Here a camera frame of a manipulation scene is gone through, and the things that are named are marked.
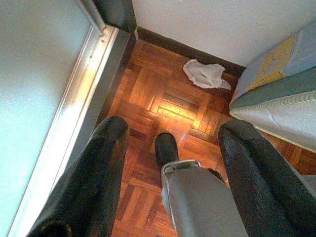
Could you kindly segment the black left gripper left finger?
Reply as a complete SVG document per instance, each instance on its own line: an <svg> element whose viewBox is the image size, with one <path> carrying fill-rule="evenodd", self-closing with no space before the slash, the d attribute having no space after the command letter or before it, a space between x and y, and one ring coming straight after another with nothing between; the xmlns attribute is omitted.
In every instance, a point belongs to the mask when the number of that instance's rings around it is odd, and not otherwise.
<svg viewBox="0 0 316 237"><path fill-rule="evenodd" d="M111 236L128 138L123 118L104 119L60 177L28 236Z"/></svg>

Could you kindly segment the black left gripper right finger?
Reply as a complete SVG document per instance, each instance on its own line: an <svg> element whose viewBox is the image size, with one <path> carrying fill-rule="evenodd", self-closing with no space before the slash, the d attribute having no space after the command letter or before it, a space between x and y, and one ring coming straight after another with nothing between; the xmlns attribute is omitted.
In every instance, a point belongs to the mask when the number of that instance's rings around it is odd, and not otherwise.
<svg viewBox="0 0 316 237"><path fill-rule="evenodd" d="M219 145L238 212L251 237L313 237L316 193L250 123L219 128Z"/></svg>

